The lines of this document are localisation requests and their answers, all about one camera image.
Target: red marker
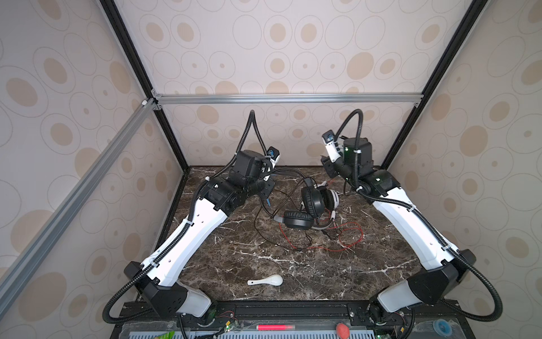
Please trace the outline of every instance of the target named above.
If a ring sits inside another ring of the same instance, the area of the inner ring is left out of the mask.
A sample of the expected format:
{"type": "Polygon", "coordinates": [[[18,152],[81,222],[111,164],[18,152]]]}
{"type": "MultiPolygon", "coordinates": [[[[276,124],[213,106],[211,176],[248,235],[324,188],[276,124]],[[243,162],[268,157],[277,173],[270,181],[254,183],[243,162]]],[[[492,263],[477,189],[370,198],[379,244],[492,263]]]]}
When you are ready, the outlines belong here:
{"type": "Polygon", "coordinates": [[[286,331],[295,330],[295,325],[256,325],[258,331],[286,331]]]}

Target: cable tie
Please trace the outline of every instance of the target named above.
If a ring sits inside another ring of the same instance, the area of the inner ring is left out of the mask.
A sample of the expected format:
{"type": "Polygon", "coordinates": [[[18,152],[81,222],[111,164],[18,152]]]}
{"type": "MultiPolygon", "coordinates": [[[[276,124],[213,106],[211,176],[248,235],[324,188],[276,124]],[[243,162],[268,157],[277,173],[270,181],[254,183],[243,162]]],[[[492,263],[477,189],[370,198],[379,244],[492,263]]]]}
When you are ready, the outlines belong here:
{"type": "Polygon", "coordinates": [[[193,221],[189,221],[187,218],[184,218],[183,221],[181,222],[181,224],[186,224],[186,223],[190,224],[190,226],[194,225],[193,221]]]}

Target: dark marble surface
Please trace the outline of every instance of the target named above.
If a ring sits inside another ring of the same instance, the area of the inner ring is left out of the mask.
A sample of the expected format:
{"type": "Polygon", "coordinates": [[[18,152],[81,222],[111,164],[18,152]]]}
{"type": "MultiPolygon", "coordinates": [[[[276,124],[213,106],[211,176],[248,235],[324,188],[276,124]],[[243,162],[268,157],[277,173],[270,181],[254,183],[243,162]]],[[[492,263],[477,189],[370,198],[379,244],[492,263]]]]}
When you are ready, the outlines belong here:
{"type": "MultiPolygon", "coordinates": [[[[186,217],[194,189],[217,169],[192,169],[170,232],[186,217]]],[[[322,167],[298,169],[305,175],[312,175],[318,183],[329,179],[322,167]]],[[[288,192],[297,180],[276,176],[275,189],[288,192]]],[[[209,235],[188,261],[180,280],[217,300],[360,300],[368,299],[383,287],[420,269],[413,250],[380,212],[359,196],[343,197],[341,178],[336,178],[331,188],[340,192],[337,225],[359,223],[364,237],[358,244],[340,252],[319,248],[294,251],[282,235],[279,224],[261,211],[256,223],[258,230],[280,246],[266,242],[254,228],[254,219],[260,209],[259,199],[254,196],[209,235]],[[247,280],[262,279],[271,274],[280,274],[283,284],[247,285],[247,280]]],[[[297,206],[301,202],[300,191],[298,188],[293,196],[297,206]]],[[[270,210],[283,197],[274,191],[269,198],[270,210]]],[[[291,202],[286,207],[294,209],[291,202]]],[[[341,229],[350,227],[355,226],[345,225],[341,229]]],[[[294,246],[305,248],[309,244],[304,231],[284,225],[282,229],[294,246]]],[[[312,238],[311,246],[342,249],[337,240],[330,240],[321,231],[311,229],[306,234],[312,238]]],[[[359,235],[356,229],[345,230],[340,239],[348,245],[358,240],[359,235]]]]}

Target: black frame rail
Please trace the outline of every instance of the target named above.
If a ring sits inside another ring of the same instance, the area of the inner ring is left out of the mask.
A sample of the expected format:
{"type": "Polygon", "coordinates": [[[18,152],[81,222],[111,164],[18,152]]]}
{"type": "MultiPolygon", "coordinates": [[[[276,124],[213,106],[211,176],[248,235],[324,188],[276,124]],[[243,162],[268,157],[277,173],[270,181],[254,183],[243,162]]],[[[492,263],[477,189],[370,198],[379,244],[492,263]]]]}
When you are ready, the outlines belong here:
{"type": "MultiPolygon", "coordinates": [[[[155,92],[153,90],[151,80],[149,79],[149,76],[147,75],[147,72],[145,71],[145,67],[143,66],[143,63],[141,62],[141,58],[139,57],[139,54],[137,53],[136,47],[132,39],[130,38],[130,34],[128,33],[128,30],[126,29],[126,26],[124,25],[124,21],[122,20],[122,17],[120,15],[119,9],[117,8],[117,5],[115,4],[115,1],[114,0],[100,0],[100,3],[104,9],[105,14],[107,15],[107,18],[109,19],[111,23],[111,27],[113,28],[113,30],[115,31],[115,34],[117,35],[117,39],[119,40],[119,43],[122,46],[124,53],[126,54],[128,62],[132,66],[132,69],[139,83],[141,84],[143,92],[148,98],[153,98],[156,100],[155,92]]],[[[157,107],[158,109],[154,111],[154,115],[156,116],[156,119],[158,120],[158,123],[160,124],[160,127],[162,128],[162,131],[164,131],[164,135],[167,141],[169,142],[171,150],[173,151],[173,154],[175,154],[175,157],[177,161],[179,162],[180,167],[183,170],[183,177],[180,181],[180,185],[171,203],[171,208],[167,213],[167,217],[162,227],[162,230],[160,231],[160,235],[158,236],[158,241],[157,241],[155,249],[160,247],[160,245],[162,245],[164,241],[167,239],[167,234],[169,233],[169,230],[171,228],[171,223],[173,221],[173,217],[175,216],[175,211],[177,210],[177,205],[179,204],[180,197],[182,196],[184,186],[188,180],[188,175],[190,173],[190,166],[186,162],[186,158],[184,157],[183,151],[180,149],[180,145],[177,142],[177,138],[173,134],[173,129],[171,128],[171,125],[166,118],[166,115],[164,113],[164,110],[162,109],[162,106],[160,104],[157,104],[157,107]]]]}
{"type": "MultiPolygon", "coordinates": [[[[124,21],[122,20],[122,17],[120,16],[119,9],[117,8],[117,5],[115,4],[114,0],[100,0],[100,3],[104,9],[105,14],[107,15],[107,18],[109,19],[111,23],[111,27],[115,31],[115,34],[117,35],[117,39],[119,40],[120,45],[122,46],[122,49],[124,50],[124,53],[126,54],[126,57],[128,58],[128,62],[132,66],[132,69],[141,84],[141,87],[143,88],[143,92],[147,96],[147,98],[156,98],[154,97],[153,87],[151,84],[151,80],[149,80],[149,76],[147,75],[147,72],[145,71],[145,68],[143,67],[143,63],[141,62],[141,59],[139,58],[139,54],[136,51],[136,47],[130,38],[130,34],[128,33],[128,30],[126,29],[126,26],[124,25],[124,21]]],[[[186,162],[186,159],[184,157],[184,154],[182,150],[180,149],[179,143],[177,142],[177,139],[175,138],[175,135],[173,135],[173,129],[171,129],[171,125],[169,124],[166,115],[164,114],[164,110],[162,109],[162,106],[158,105],[158,110],[154,111],[154,114],[156,115],[156,118],[158,119],[158,123],[160,124],[160,127],[162,127],[162,130],[164,131],[164,134],[167,138],[167,141],[170,144],[171,150],[175,154],[175,157],[177,158],[177,161],[180,164],[180,167],[183,169],[184,172],[187,172],[189,169],[188,163],[186,162]]]]}
{"type": "Polygon", "coordinates": [[[384,158],[384,161],[382,162],[382,165],[381,165],[383,169],[388,169],[388,167],[391,165],[391,162],[393,161],[393,159],[399,152],[399,149],[401,149],[401,146],[407,139],[410,131],[414,127],[414,124],[418,120],[418,117],[422,113],[423,109],[425,108],[429,100],[431,100],[431,96],[437,89],[440,81],[442,80],[446,71],[450,67],[451,62],[457,55],[457,52],[459,52],[459,50],[461,49],[461,46],[465,42],[465,39],[470,33],[471,28],[473,27],[474,23],[480,16],[480,13],[482,13],[482,10],[486,6],[487,2],[488,0],[473,0],[470,3],[470,6],[467,9],[467,12],[463,16],[463,19],[459,23],[459,26],[457,26],[457,29],[455,30],[455,33],[450,40],[450,43],[444,50],[444,53],[442,54],[442,57],[438,61],[438,64],[435,67],[435,70],[431,74],[429,81],[423,88],[422,101],[420,101],[420,103],[417,106],[414,106],[414,108],[410,112],[410,115],[406,119],[403,127],[401,128],[401,131],[397,135],[397,138],[395,138],[395,141],[393,142],[393,145],[391,146],[390,151],[384,158]]]}

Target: black ear cup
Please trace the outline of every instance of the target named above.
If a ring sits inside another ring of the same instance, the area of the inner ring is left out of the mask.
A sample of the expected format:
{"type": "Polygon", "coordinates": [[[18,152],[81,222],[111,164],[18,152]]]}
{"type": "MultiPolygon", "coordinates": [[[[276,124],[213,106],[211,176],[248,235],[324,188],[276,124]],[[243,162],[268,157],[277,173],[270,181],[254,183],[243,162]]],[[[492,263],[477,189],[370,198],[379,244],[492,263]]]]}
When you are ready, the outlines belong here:
{"type": "Polygon", "coordinates": [[[318,190],[322,194],[324,206],[327,208],[327,210],[329,211],[334,210],[335,202],[333,201],[333,195],[331,194],[331,191],[326,189],[325,187],[319,187],[318,190]]]}
{"type": "Polygon", "coordinates": [[[318,190],[322,195],[324,206],[327,208],[327,210],[333,211],[337,208],[337,206],[339,206],[339,196],[337,195],[337,192],[332,189],[327,189],[324,186],[319,186],[318,190]]]}
{"type": "Polygon", "coordinates": [[[301,198],[305,209],[313,218],[318,218],[325,211],[324,199],[322,199],[322,194],[316,188],[303,187],[301,189],[301,198]]]}
{"type": "Polygon", "coordinates": [[[314,224],[314,218],[305,212],[287,210],[284,212],[284,224],[289,228],[309,229],[314,224]]]}

